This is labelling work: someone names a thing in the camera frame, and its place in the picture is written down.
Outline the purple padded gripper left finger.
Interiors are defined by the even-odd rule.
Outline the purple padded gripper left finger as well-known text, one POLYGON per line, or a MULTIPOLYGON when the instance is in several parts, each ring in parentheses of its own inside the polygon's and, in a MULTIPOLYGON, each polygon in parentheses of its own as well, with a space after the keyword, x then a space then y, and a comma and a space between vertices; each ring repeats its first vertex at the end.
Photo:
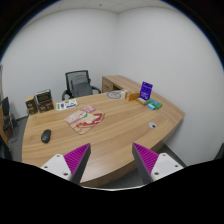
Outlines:
POLYGON ((65 155, 54 155, 42 169, 79 185, 90 154, 91 145, 85 144, 65 155))

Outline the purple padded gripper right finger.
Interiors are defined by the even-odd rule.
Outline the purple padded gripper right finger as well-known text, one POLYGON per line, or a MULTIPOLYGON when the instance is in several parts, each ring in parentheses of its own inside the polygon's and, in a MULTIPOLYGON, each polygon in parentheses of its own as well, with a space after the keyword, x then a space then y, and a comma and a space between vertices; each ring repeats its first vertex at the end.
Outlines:
POLYGON ((137 143, 132 144, 132 154, 144 185, 183 169, 167 153, 157 154, 137 143))

